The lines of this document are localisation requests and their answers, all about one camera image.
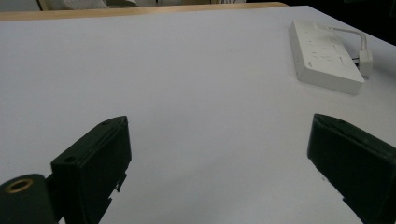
white table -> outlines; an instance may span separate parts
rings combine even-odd
[[[126,115],[133,160],[101,223],[361,223],[306,157],[314,113],[396,146],[396,48],[368,36],[357,96],[299,82],[311,7],[0,22],[0,182]],[[356,52],[358,36],[340,34]]]

white electronic device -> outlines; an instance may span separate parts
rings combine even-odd
[[[358,94],[364,78],[333,28],[308,21],[293,21],[289,33],[298,80],[334,91]]]

white cable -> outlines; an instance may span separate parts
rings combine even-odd
[[[348,30],[337,27],[329,27],[336,31],[343,31],[359,35],[361,37],[361,50],[359,51],[359,71],[363,77],[369,77],[373,70],[373,54],[367,49],[366,35],[362,31]]]
[[[362,31],[355,31],[355,30],[348,30],[348,29],[343,29],[343,28],[337,28],[337,27],[330,27],[333,30],[336,31],[343,31],[343,32],[348,32],[352,34],[359,35],[361,37],[361,49],[367,49],[367,39],[366,35]]]

table edge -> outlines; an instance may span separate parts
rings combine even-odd
[[[213,4],[213,5],[188,5],[170,7],[129,7],[109,9],[86,9],[86,10],[57,10],[57,11],[23,11],[1,12],[0,21],[34,21],[34,20],[58,20],[74,18],[96,18],[142,15],[154,13],[170,13],[185,11],[223,10],[223,9],[247,9],[265,7],[287,7],[281,2],[265,3],[241,3],[241,4]]]

black plastic part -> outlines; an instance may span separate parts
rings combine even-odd
[[[51,163],[62,192],[64,218],[72,224],[97,224],[126,177],[131,161],[128,120],[106,120]]]
[[[316,114],[308,158],[363,223],[395,223],[395,147],[343,120]]]
[[[55,182],[53,175],[46,179],[48,194],[52,203],[52,211],[55,216],[55,221],[61,220],[64,216],[64,202],[62,201],[63,193]]]
[[[43,175],[19,176],[0,186],[0,223],[53,224],[54,221]]]

